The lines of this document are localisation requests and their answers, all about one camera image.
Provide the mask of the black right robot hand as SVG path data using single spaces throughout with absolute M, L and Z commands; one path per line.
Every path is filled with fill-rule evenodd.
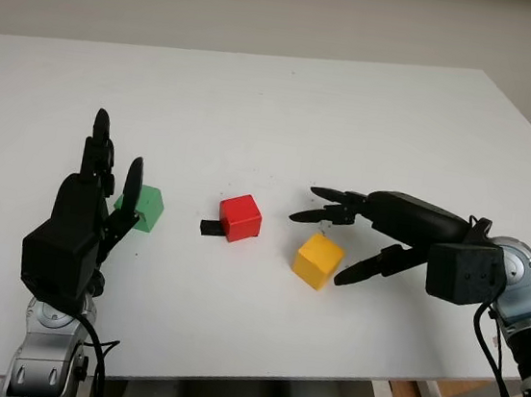
M 335 225 L 351 225 L 356 216 L 371 222 L 371 227 L 395 239 L 396 244 L 378 255 L 352 264 L 338 273 L 334 283 L 357 284 L 379 274 L 383 277 L 423 265 L 434 244 L 462 242 L 470 226 L 461 217 L 399 191 L 374 191 L 361 194 L 312 186 L 310 191 L 330 204 L 322 209 L 296 212 L 290 220 L 315 223 L 327 220 Z

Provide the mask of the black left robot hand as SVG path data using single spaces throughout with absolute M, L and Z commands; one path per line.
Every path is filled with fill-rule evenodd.
M 110 118 L 98 111 L 92 135 L 86 138 L 80 171 L 66 177 L 58 190 L 51 218 L 66 228 L 61 255 L 71 258 L 77 277 L 61 286 L 62 292 L 100 296 L 105 287 L 101 264 L 139 221 L 136 205 L 141 196 L 143 159 L 133 160 L 125 179 L 121 206 L 109 211 L 107 199 L 114 193 L 114 144 Z

